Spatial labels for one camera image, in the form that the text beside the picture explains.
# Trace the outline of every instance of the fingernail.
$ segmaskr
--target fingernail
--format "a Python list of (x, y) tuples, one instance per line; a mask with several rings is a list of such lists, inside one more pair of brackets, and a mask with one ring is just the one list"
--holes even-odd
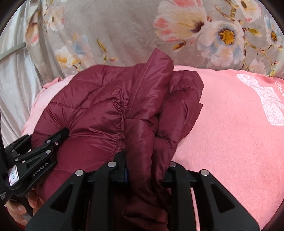
[(27, 211), (26, 211), (26, 208), (23, 206), (23, 205), (19, 205), (18, 207), (19, 211), (23, 214), (25, 214)]

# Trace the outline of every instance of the metal pin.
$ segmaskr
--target metal pin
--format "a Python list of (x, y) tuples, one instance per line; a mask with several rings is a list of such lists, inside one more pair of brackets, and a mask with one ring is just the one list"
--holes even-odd
[(115, 161), (111, 161), (107, 164), (110, 168), (113, 168), (116, 166), (116, 162)]
[(177, 166), (177, 163), (176, 163), (176, 162), (171, 161), (171, 163), (170, 163), (170, 167), (171, 167), (171, 168), (174, 168), (174, 167), (176, 167), (176, 166)]
[(206, 170), (206, 169), (202, 169), (202, 170), (200, 171), (200, 173), (201, 173), (201, 175), (203, 175), (203, 176), (208, 176), (208, 175), (209, 175), (209, 171)]
[(84, 171), (83, 170), (77, 170), (76, 172), (75, 172), (75, 175), (76, 176), (82, 176), (84, 174)]

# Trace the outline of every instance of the white label sticker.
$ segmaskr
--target white label sticker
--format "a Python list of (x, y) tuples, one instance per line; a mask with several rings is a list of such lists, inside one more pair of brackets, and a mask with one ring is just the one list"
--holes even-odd
[(11, 167), (8, 173), (9, 173), (9, 183), (12, 186), (19, 180), (17, 166), (14, 165), (13, 167)]

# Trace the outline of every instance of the maroon puffer jacket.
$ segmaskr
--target maroon puffer jacket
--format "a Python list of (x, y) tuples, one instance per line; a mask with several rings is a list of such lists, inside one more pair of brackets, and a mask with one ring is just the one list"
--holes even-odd
[(126, 149), (132, 194), (123, 216), (146, 230), (168, 230), (170, 195), (160, 182), (199, 116), (204, 87), (197, 72), (173, 68), (156, 49), (146, 64), (97, 65), (77, 74), (45, 108), (32, 136), (34, 148), (70, 130), (38, 195), (47, 200), (77, 169), (97, 170)]

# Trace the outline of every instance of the pink blanket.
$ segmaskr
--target pink blanket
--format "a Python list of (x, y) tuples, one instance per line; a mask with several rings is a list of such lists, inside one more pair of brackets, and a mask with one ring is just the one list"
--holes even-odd
[[(205, 87), (200, 116), (173, 160), (189, 170), (208, 169), (263, 228), (284, 198), (284, 80), (245, 71), (175, 70), (196, 70)], [(45, 86), (23, 134), (33, 132), (44, 108), (72, 78)]]

